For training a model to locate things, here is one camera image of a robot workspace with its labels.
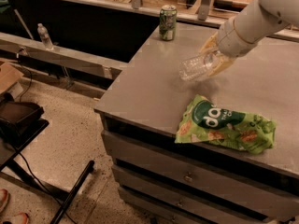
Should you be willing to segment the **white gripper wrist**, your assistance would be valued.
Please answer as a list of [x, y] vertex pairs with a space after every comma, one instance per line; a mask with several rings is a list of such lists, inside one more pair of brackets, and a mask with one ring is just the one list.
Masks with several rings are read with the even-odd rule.
[[235, 19], [230, 18], [205, 42], [199, 52], [212, 52], [212, 65], [207, 75], [213, 77], [230, 67], [235, 58], [245, 56], [256, 46], [256, 43], [250, 43], [238, 34]]

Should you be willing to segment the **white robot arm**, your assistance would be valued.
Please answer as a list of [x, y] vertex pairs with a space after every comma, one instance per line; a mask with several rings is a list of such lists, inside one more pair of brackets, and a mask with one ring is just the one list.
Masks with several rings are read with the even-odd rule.
[[212, 77], [288, 25], [299, 25], [299, 0], [253, 0], [201, 47], [200, 77]]

